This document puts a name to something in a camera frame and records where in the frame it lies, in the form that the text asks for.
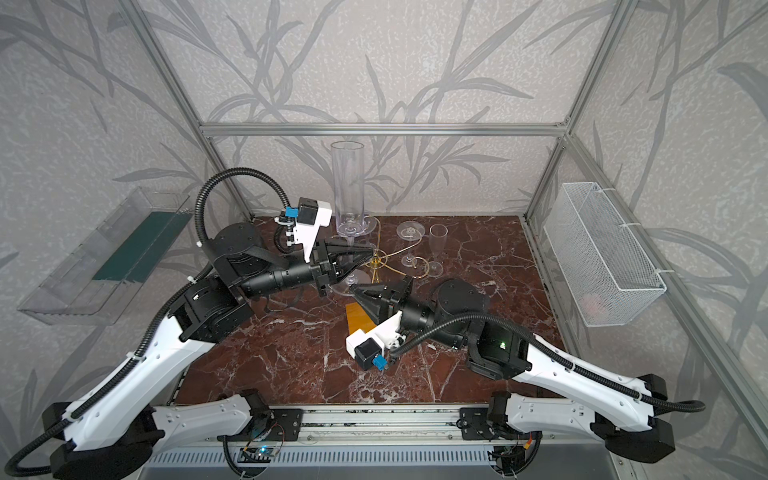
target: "cable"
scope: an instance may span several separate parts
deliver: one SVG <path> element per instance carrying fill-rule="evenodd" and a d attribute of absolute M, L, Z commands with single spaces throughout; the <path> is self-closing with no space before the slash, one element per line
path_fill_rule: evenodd
<path fill-rule="evenodd" d="M 155 313 L 154 318 L 150 322 L 149 326 L 147 327 L 147 330 L 144 332 L 144 336 L 141 338 L 141 341 L 139 342 L 139 346 L 134 351 L 134 358 L 129 359 L 123 367 L 118 370 L 117 373 L 114 374 L 114 376 L 109 379 L 107 383 L 104 384 L 95 394 L 93 394 L 90 398 L 85 400 L 85 402 L 82 403 L 79 407 L 77 407 L 70 415 L 73 419 L 79 419 L 83 416 L 84 413 L 88 411 L 89 408 L 91 408 L 93 405 L 95 405 L 99 400 L 103 399 L 104 396 L 106 396 L 109 392 L 114 389 L 127 375 L 131 372 L 131 370 L 134 369 L 134 367 L 139 363 L 139 360 L 135 357 L 142 357 L 147 352 L 147 348 L 149 348 L 150 343 L 152 342 L 152 339 L 154 338 L 154 334 L 157 332 L 157 328 L 160 326 L 160 323 L 162 322 L 163 318 L 165 317 L 165 314 L 170 309 L 170 305 L 175 302 L 179 297 L 184 295 L 184 292 L 187 291 L 187 289 L 194 285 L 196 282 L 202 280 L 206 276 L 208 276 L 208 273 L 210 273 L 211 270 L 213 270 L 213 266 L 208 263 L 205 268 L 203 268 L 197 275 L 195 275 L 194 280 L 187 282 L 184 286 L 182 286 L 174 295 L 169 298 L 165 304 Z M 41 445 L 46 443 L 48 440 L 54 438 L 59 433 L 63 432 L 65 428 L 67 428 L 68 425 L 70 425 L 71 422 L 67 419 L 62 419 L 55 425 L 53 425 L 50 429 L 43 432 L 42 435 L 37 437 L 36 439 L 29 442 L 27 445 L 25 445 L 21 450 L 16 452 L 6 463 L 5 463 L 5 474 L 10 475 L 11 477 L 33 477 L 37 475 L 46 475 L 48 473 L 51 473 L 51 467 L 49 465 L 43 466 L 43 467 L 21 467 L 19 466 L 19 463 L 30 453 L 37 450 Z"/>
<path fill-rule="evenodd" d="M 632 399 L 640 400 L 643 403 L 647 403 L 649 405 L 653 405 L 654 407 L 658 407 L 662 412 L 696 413 L 696 412 L 702 412 L 707 407 L 700 400 L 668 402 L 666 400 L 655 399 L 654 397 L 643 395 L 640 392 L 637 392 L 627 386 L 621 385 L 620 383 L 614 382 L 613 380 L 606 379 L 605 377 L 600 376 L 597 373 L 592 372 L 591 370 L 587 370 L 584 367 L 579 366 L 578 364 L 572 362 L 571 360 L 568 360 L 563 358 L 562 356 L 559 356 L 557 353 L 550 350 L 546 345 L 536 340 L 536 337 L 534 336 L 534 334 L 528 331 L 528 329 L 526 329 L 525 327 L 520 326 L 516 323 L 509 322 L 508 320 L 499 318 L 497 316 L 493 316 L 490 313 L 467 312 L 467 313 L 460 313 L 458 315 L 454 315 L 453 317 L 451 317 L 450 319 L 447 319 L 445 322 L 441 323 L 440 325 L 434 326 L 431 329 L 426 330 L 423 333 L 420 333 L 419 335 L 417 335 L 416 337 L 408 341 L 405 345 L 400 346 L 396 349 L 390 350 L 389 355 L 394 357 L 401 356 L 403 353 L 408 352 L 410 349 L 414 348 L 424 340 L 428 339 L 430 336 L 434 335 L 435 332 L 438 332 L 439 330 L 444 329 L 447 326 L 450 326 L 454 323 L 465 322 L 467 320 L 481 320 L 487 323 L 493 323 L 494 325 L 498 325 L 501 328 L 506 329 L 512 333 L 516 333 L 523 340 L 533 345 L 536 349 L 540 350 L 550 359 L 563 365 L 566 369 L 572 370 L 578 373 L 579 375 L 592 380 L 593 382 L 597 382 L 603 386 L 607 386 L 609 389 L 622 393 L 628 397 L 631 397 Z"/>
<path fill-rule="evenodd" d="M 278 225 L 275 229 L 275 234 L 272 236 L 272 241 L 275 243 L 275 247 L 277 248 L 277 251 L 280 253 L 291 253 L 293 252 L 293 247 L 283 247 L 283 231 L 286 229 L 285 225 Z"/>
<path fill-rule="evenodd" d="M 194 227 L 195 227 L 195 231 L 197 231 L 197 238 L 200 240 L 201 243 L 205 244 L 210 242 L 210 239 L 208 238 L 208 235 L 205 231 L 205 203 L 208 200 L 208 195 L 210 195 L 210 192 L 221 181 L 226 180 L 229 177 L 235 177 L 237 175 L 247 175 L 248 177 L 258 178 L 265 184 L 272 187 L 273 190 L 275 190 L 284 208 L 290 208 L 290 202 L 288 201 L 288 196 L 286 195 L 285 191 L 269 175 L 265 174 L 264 172 L 254 170 L 253 168 L 247 168 L 247 167 L 227 168 L 226 170 L 221 171 L 218 174 L 215 174 L 211 178 L 209 178 L 205 182 L 205 184 L 203 184 L 203 186 L 200 187 L 200 192 L 198 192 L 197 194 L 197 200 L 195 200 L 195 205 L 194 205 Z M 278 227 L 278 230 L 275 232 L 276 239 L 279 238 L 278 231 L 280 231 L 279 227 Z M 281 253 L 289 253 L 281 250 L 281 249 L 284 249 L 285 247 L 280 245 L 279 241 L 275 242 L 275 246 L 277 247 L 278 250 L 280 250 Z"/>
<path fill-rule="evenodd" d="M 279 426 L 279 427 L 280 427 L 280 430 L 282 430 L 282 431 L 283 431 L 283 435 L 282 435 L 282 438 L 281 438 L 281 440 L 280 440 L 280 446 L 279 446 L 279 447 L 277 447 L 277 451 L 276 451 L 276 452 L 272 452 L 272 456 L 274 456 L 274 457 L 277 457 L 277 454 L 278 454 L 278 453 L 280 453 L 280 450 L 282 450 L 282 449 L 283 449 L 283 445 L 285 445 L 285 443 L 286 443 L 286 430 L 285 430 L 285 429 L 283 428 L 283 426 L 282 426 L 281 424 L 279 424 L 279 423 L 276 423 L 275 425 Z"/>
<path fill-rule="evenodd" d="M 227 462 L 227 466 L 229 466 L 230 470 L 235 472 L 238 477 L 240 478 L 256 478 L 257 476 L 261 475 L 261 472 L 266 470 L 266 468 L 258 467 L 260 468 L 259 473 L 255 475 L 246 475 L 246 471 L 235 465 L 235 461 L 232 459 L 232 456 L 230 455 L 230 447 L 227 444 L 227 435 L 224 435 L 221 439 L 221 445 L 224 447 L 224 460 Z"/>
<path fill-rule="evenodd" d="M 293 298 L 293 300 L 291 300 L 290 302 L 286 303 L 283 308 L 281 308 L 280 310 L 272 310 L 270 308 L 270 296 L 266 295 L 266 297 L 265 297 L 266 298 L 266 303 L 264 303 L 264 313 L 268 314 L 268 313 L 285 312 L 286 310 L 295 307 L 299 303 L 299 301 L 302 299 L 303 296 L 304 296 L 304 285 L 302 285 L 299 288 L 299 292 L 296 294 L 296 296 Z"/>
<path fill-rule="evenodd" d="M 522 472 L 523 470 L 525 470 L 526 468 L 528 468 L 531 465 L 531 463 L 533 462 L 533 459 L 536 458 L 536 454 L 538 453 L 538 447 L 541 445 L 541 437 L 543 437 L 542 432 L 540 432 L 540 431 L 539 432 L 531 432 L 531 434 L 535 435 L 535 437 L 533 439 L 536 441 L 536 444 L 533 445 L 533 449 L 531 450 L 531 454 L 528 455 L 528 457 L 525 459 L 525 462 L 523 463 L 523 466 L 520 467 L 517 470 L 513 470 L 512 471 L 512 476 L 514 476 L 515 478 L 517 478 L 518 473 Z M 494 458 L 505 458 L 505 457 L 510 456 L 510 455 L 503 455 L 503 454 L 494 453 L 494 452 L 488 452 L 488 454 L 491 457 L 494 457 Z M 501 475 L 502 477 L 508 478 L 510 476 L 510 475 L 505 475 L 504 472 L 499 467 L 497 467 L 496 465 L 491 465 L 491 467 L 499 475 Z"/>

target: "orange block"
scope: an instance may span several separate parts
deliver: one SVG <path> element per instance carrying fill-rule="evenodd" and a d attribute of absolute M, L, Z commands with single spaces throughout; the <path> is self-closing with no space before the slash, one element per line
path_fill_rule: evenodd
<path fill-rule="evenodd" d="M 357 303 L 347 303 L 346 305 L 346 324 L 349 327 L 349 334 L 352 335 L 358 329 L 363 332 L 370 332 L 376 327 L 365 310 Z"/>

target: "ventilation grille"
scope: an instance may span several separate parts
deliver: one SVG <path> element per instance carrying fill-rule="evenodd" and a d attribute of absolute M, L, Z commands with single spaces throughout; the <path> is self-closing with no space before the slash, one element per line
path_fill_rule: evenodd
<path fill-rule="evenodd" d="M 269 464 L 270 467 L 348 467 L 394 465 L 488 465 L 486 445 L 414 445 L 355 447 L 295 447 L 287 446 Z M 239 449 L 231 449 L 232 454 Z M 147 468 L 163 467 L 224 467 L 221 447 L 183 447 L 153 457 Z"/>

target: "white wire mesh basket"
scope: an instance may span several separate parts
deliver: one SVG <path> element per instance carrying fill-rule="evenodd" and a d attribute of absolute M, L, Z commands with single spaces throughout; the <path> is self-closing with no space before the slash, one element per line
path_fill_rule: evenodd
<path fill-rule="evenodd" d="M 544 231 L 586 326 L 626 325 L 667 291 L 595 182 L 562 184 Z"/>

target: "clear plastic tray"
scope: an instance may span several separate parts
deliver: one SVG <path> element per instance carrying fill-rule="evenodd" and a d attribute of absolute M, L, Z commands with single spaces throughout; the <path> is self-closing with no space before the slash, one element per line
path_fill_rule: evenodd
<path fill-rule="evenodd" d="M 133 190 L 18 309 L 49 325 L 114 324 L 191 217 L 187 194 Z"/>

